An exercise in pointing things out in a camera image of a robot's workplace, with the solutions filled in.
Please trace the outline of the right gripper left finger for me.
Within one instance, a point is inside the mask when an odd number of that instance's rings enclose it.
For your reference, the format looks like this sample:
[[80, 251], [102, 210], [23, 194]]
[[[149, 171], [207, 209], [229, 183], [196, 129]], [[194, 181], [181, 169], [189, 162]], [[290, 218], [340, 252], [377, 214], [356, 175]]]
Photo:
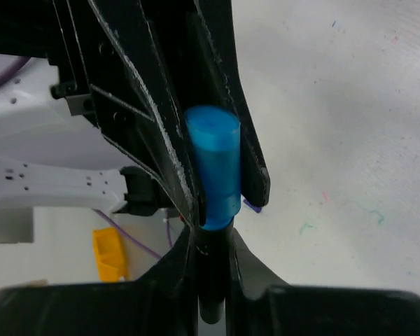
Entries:
[[0, 335], [196, 335], [190, 230], [136, 281], [0, 289]]

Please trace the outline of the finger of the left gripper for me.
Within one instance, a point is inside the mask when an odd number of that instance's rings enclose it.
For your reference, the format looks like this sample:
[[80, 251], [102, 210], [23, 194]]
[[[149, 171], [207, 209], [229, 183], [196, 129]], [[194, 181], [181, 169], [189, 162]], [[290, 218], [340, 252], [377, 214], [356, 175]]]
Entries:
[[231, 1], [194, 1], [191, 15], [216, 104], [235, 114], [241, 126], [241, 193], [255, 207], [267, 205], [270, 175], [244, 95], [235, 43]]

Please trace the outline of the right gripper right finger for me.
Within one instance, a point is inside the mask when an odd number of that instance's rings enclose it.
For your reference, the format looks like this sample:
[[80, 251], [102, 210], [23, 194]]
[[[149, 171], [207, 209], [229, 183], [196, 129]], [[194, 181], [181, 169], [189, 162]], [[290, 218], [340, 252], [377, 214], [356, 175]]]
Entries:
[[290, 285], [232, 232], [228, 335], [420, 335], [420, 297], [401, 290]]

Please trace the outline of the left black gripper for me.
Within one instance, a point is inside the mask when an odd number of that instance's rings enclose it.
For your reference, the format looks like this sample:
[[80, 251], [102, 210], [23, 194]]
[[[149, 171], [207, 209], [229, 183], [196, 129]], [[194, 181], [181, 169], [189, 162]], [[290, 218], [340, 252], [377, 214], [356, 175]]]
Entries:
[[[205, 219], [190, 140], [152, 20], [140, 1], [0, 1], [0, 210], [85, 207], [149, 216], [168, 197]], [[131, 160], [75, 169], [3, 156], [91, 130]]]

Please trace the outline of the black blue cap highlighter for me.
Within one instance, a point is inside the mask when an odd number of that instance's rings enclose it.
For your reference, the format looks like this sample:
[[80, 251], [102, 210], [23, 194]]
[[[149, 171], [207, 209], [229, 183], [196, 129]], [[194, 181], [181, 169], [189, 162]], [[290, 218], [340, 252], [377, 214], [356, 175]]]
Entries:
[[216, 106], [185, 113], [188, 133], [206, 197], [206, 215], [195, 231], [199, 312], [215, 324], [223, 315], [232, 222], [241, 208], [240, 122]]

